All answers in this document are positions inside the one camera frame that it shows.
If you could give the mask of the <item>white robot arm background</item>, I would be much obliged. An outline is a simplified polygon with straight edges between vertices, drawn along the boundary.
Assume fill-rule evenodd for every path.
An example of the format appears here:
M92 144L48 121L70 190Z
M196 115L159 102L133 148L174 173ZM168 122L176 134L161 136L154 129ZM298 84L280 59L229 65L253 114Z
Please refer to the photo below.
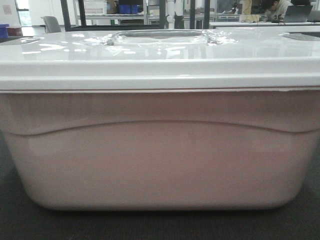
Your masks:
M175 1L166 0L166 21L168 23L168 29L175 28Z

